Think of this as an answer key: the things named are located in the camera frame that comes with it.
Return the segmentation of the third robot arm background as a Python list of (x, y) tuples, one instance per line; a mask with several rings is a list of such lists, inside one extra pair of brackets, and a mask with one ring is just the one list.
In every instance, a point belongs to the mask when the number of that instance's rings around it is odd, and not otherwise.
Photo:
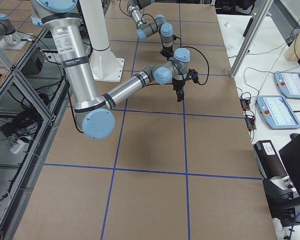
[(32, 40), (31, 36), (18, 32), (9, 18), (0, 13), (0, 48), (3, 50), (21, 51), (27, 42)]

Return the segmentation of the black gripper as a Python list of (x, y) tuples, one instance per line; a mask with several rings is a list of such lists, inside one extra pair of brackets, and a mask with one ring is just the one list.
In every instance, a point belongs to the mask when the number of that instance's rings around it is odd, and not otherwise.
[(176, 91), (178, 102), (184, 100), (183, 87), (185, 83), (186, 81), (184, 79), (175, 79), (175, 78), (172, 79), (173, 90)]
[(166, 49), (162, 49), (160, 51), (160, 54), (165, 57), (167, 60), (169, 60), (173, 55), (174, 55), (174, 51), (173, 50), (166, 50)]

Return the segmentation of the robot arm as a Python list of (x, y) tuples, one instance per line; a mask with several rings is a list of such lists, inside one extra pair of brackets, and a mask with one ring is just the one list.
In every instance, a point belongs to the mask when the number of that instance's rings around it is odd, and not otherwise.
[[(112, 109), (152, 81), (164, 85), (183, 83), (188, 74), (190, 51), (178, 48), (162, 65), (147, 65), (121, 81), (124, 60), (110, 49), (102, 3), (99, 0), (34, 0), (34, 25), (50, 31), (61, 65), (76, 100), (75, 122), (92, 139), (110, 135), (115, 127)], [(105, 94), (95, 81), (119, 82)]]
[(146, 22), (144, 14), (141, 13), (142, 9), (154, 2), (154, 0), (129, 0), (127, 2), (127, 14), (136, 25), (139, 41), (145, 40), (156, 33), (159, 34), (162, 45), (160, 54), (169, 59), (174, 54), (173, 42), (176, 36), (174, 35), (173, 26), (167, 22), (162, 14), (158, 14), (155, 17), (150, 15), (152, 21)]

